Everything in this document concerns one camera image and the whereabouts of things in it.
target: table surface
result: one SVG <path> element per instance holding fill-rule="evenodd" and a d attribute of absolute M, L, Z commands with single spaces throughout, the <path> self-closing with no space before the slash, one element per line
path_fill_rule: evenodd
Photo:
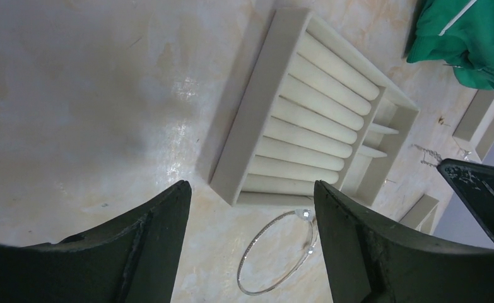
<path fill-rule="evenodd" d="M 451 138 L 475 91 L 440 61 L 407 64 L 405 0 L 0 1 L 0 242 L 57 242 L 193 186 L 174 302 L 331 302 L 322 252 L 255 298 L 235 275 L 251 238 L 281 210 L 230 208 L 208 186 L 274 8 L 312 8 L 421 108 L 374 208 L 399 220 L 452 191 L 423 152 L 460 157 Z M 260 239 L 246 285 L 300 257 L 303 222 Z"/>

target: bracelet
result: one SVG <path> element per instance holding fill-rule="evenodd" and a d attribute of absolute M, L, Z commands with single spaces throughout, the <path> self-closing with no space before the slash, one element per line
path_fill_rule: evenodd
<path fill-rule="evenodd" d="M 299 218 L 301 218 L 302 220 L 305 220 L 309 223 L 309 236 L 308 236 L 308 238 L 309 238 L 310 245 L 308 247 L 308 250 L 304 253 L 302 258 L 299 259 L 297 264 L 287 274 L 285 274 L 280 280 L 278 280 L 272 286 L 270 286 L 264 290 L 257 291 L 257 292 L 246 290 L 243 287 L 243 285 L 241 285 L 241 269 L 243 268 L 243 264 L 245 263 L 245 260 L 247 259 L 247 256 L 249 255 L 250 250 L 252 249 L 254 244 L 256 244 L 256 242 L 261 237 L 261 235 L 265 231 L 267 231 L 267 229 L 269 229 L 271 226 L 273 226 L 276 222 L 282 220 L 283 218 L 285 218 L 287 216 L 291 216 L 291 215 L 297 215 Z M 314 235 L 314 230 L 315 230 L 315 224 L 314 223 L 315 223 L 315 216 L 313 216 L 311 211 L 309 211 L 309 210 L 295 210 L 295 211 L 288 211 L 287 213 L 284 213 L 284 214 L 276 217 L 273 221 L 271 221 L 267 225 L 265 225 L 265 227 L 262 230 L 260 230 L 260 232 L 258 232 L 258 234 L 250 242 L 249 246 L 247 246 L 247 249 L 243 253 L 243 257 L 239 261 L 239 267 L 237 268 L 237 286 L 239 287 L 239 289 L 247 295 L 265 294 L 267 292 L 272 291 L 276 287 L 278 287 L 278 285 L 282 284 L 292 274 L 294 274 L 294 272 L 296 272 L 301 267 L 301 265 L 304 264 L 304 262 L 306 261 L 308 256 L 310 256 L 314 252 L 314 247 L 315 247 L 315 244 L 317 243 L 317 234 Z"/>

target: white tray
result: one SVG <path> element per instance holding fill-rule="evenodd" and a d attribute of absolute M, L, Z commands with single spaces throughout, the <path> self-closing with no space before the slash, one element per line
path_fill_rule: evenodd
<path fill-rule="evenodd" d="M 494 92 L 479 90 L 460 121 L 453 139 L 481 163 L 494 143 Z"/>
<path fill-rule="evenodd" d="M 298 208 L 323 179 L 372 205 L 418 113 L 309 9 L 278 9 L 210 185 L 231 205 Z"/>

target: green fabric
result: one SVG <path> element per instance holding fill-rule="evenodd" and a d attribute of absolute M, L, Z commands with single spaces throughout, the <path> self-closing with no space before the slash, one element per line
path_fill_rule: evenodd
<path fill-rule="evenodd" d="M 414 63 L 443 59 L 459 82 L 494 90 L 494 0 L 477 0 L 442 36 L 444 27 L 470 0 L 427 0 L 407 58 Z"/>

